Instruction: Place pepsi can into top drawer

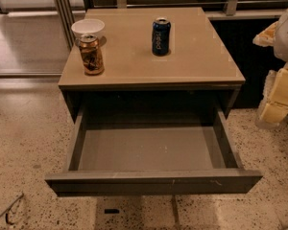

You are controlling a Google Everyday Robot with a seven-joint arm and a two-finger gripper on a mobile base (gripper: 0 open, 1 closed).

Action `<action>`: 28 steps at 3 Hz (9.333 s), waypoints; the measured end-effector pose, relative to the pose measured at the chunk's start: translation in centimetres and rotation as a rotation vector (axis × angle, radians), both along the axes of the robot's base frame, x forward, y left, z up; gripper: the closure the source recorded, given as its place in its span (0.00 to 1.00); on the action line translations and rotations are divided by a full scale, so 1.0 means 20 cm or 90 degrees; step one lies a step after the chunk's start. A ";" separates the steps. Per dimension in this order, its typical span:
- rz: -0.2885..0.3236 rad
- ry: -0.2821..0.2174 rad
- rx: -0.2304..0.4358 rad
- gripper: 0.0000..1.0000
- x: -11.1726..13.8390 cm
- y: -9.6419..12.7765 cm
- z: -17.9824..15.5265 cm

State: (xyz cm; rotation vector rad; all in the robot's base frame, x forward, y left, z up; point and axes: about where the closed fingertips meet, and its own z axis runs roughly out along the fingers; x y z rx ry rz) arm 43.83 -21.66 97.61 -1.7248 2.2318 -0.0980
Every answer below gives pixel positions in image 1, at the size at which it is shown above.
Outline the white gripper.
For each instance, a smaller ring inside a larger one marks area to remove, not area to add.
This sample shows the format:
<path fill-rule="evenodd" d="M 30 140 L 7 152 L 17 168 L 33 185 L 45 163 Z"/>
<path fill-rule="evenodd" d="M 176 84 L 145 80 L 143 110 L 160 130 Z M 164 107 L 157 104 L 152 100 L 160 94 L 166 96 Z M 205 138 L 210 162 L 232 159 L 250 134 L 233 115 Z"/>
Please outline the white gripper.
<path fill-rule="evenodd" d="M 278 125 L 288 115 L 288 21 L 277 21 L 257 34 L 252 43 L 272 47 L 276 58 L 285 62 L 278 71 L 271 70 L 263 89 L 263 100 L 258 107 L 258 121 Z"/>

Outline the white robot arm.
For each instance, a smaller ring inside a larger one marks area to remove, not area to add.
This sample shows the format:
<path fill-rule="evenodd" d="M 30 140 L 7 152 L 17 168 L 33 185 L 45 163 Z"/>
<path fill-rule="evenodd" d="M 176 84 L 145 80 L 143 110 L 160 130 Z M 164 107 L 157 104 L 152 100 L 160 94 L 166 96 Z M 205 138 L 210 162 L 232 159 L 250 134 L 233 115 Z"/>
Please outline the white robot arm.
<path fill-rule="evenodd" d="M 285 62 L 278 71 L 269 71 L 255 121 L 260 128 L 277 127 L 288 115 L 288 9 L 277 22 L 257 34 L 252 43 L 272 46 L 275 57 Z"/>

